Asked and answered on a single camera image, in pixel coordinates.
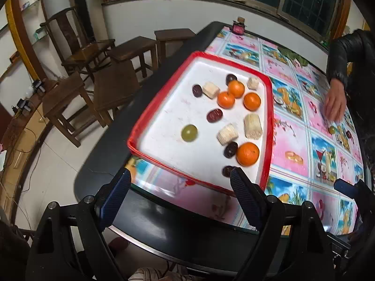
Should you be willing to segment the bystander hand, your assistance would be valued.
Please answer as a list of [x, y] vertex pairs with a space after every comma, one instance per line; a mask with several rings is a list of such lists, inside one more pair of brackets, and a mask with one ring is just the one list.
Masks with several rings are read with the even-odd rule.
[[342, 121], [346, 110], [346, 96], [344, 85], [338, 79], [331, 79], [330, 90], [324, 103], [325, 118], [330, 122]]

